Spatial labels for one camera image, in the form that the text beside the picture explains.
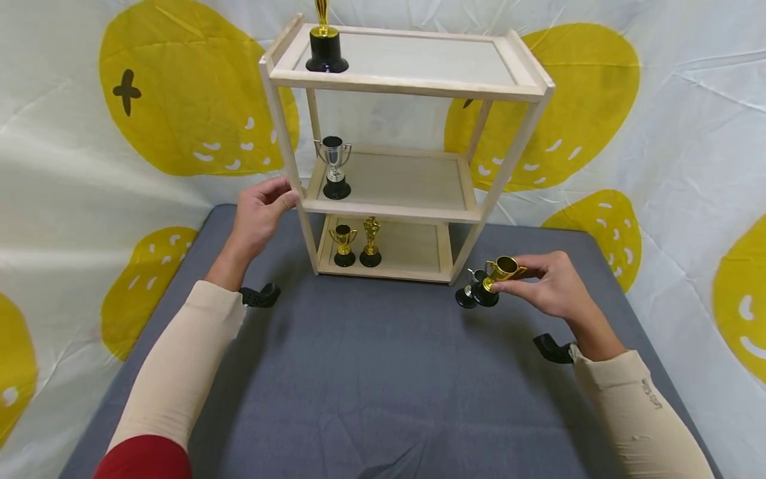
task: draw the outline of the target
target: yellow blob print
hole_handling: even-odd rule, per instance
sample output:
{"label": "yellow blob print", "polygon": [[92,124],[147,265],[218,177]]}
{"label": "yellow blob print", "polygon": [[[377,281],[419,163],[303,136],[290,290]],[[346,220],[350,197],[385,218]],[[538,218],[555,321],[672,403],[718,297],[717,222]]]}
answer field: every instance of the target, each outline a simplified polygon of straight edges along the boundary
{"label": "yellow blob print", "polygon": [[191,228],[174,226],[145,237],[106,294],[101,304],[101,337],[121,361],[133,350],[196,234]]}
{"label": "yellow blob print", "polygon": [[614,277],[627,292],[641,265],[641,233],[630,200],[613,189],[602,189],[556,212],[543,228],[586,231],[596,239]]}
{"label": "yellow blob print", "polygon": [[766,383],[766,215],[734,243],[713,280],[713,314],[739,362]]}
{"label": "yellow blob print", "polygon": [[[192,0],[144,0],[106,28],[100,76],[106,105],[128,142],[177,176],[242,176],[283,167],[260,80],[263,48]],[[290,142],[298,108],[280,89]]]}
{"label": "yellow blob print", "polygon": [[[633,47],[601,25],[560,25],[523,40],[553,78],[556,91],[507,192],[558,185],[587,165],[620,129],[639,82]],[[446,151],[467,150],[480,108],[479,101],[453,100],[444,127]],[[493,103],[471,163],[477,188],[488,190],[492,185],[525,109],[526,103]]]}
{"label": "yellow blob print", "polygon": [[24,315],[0,293],[0,448],[29,405],[38,363]]}

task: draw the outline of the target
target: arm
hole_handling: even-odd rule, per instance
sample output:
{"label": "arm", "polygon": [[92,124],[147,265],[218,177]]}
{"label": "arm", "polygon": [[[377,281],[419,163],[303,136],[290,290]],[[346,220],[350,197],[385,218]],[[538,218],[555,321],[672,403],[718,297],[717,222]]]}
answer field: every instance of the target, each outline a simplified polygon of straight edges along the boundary
{"label": "arm", "polygon": [[654,387],[638,353],[625,350],[566,253],[516,260],[539,281],[505,281],[493,289],[567,322],[577,340],[570,349],[574,376],[606,426],[627,476],[713,477],[689,429]]}
{"label": "arm", "polygon": [[245,271],[272,238],[280,216],[297,201],[285,178],[240,194],[221,254],[141,366],[97,478],[191,477],[185,455],[189,435],[244,319],[238,291]]}

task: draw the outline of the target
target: white backdrop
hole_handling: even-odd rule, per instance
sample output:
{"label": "white backdrop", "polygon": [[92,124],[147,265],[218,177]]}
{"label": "white backdrop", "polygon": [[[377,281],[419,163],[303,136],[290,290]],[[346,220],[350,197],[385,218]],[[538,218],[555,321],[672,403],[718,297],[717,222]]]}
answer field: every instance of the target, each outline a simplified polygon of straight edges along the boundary
{"label": "white backdrop", "polygon": [[[298,11],[315,18],[307,0],[2,5],[0,477],[58,473],[210,208],[278,173],[254,67]],[[558,89],[493,221],[596,237],[726,477],[766,471],[763,18],[759,0],[331,0],[333,23],[524,37]],[[306,98],[283,102],[307,178]],[[319,102],[351,143],[447,148],[478,108]],[[478,197],[518,113],[493,108]]]}

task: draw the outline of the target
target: gray mat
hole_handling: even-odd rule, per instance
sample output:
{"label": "gray mat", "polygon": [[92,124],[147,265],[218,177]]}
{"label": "gray mat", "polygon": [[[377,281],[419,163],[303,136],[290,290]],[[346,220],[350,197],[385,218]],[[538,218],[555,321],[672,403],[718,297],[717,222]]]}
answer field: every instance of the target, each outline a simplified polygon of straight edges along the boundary
{"label": "gray mat", "polygon": [[[221,250],[234,211],[208,217],[61,477],[92,475],[147,352]],[[456,248],[465,230],[452,234]],[[700,441],[590,236],[490,225],[468,265],[557,249]],[[266,282],[282,296],[272,310],[250,311],[224,357],[189,445],[195,477],[620,476],[571,367],[532,344],[545,332],[571,341],[562,321],[509,296],[463,310],[455,287],[315,277],[294,212],[244,285]]]}

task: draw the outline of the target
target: red sleeve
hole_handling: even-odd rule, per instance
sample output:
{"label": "red sleeve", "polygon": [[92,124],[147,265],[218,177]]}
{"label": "red sleeve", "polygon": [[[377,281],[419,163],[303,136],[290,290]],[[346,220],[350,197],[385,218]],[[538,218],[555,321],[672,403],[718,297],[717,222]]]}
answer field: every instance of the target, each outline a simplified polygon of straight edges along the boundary
{"label": "red sleeve", "polygon": [[184,449],[162,436],[136,436],[104,456],[93,479],[192,479]]}

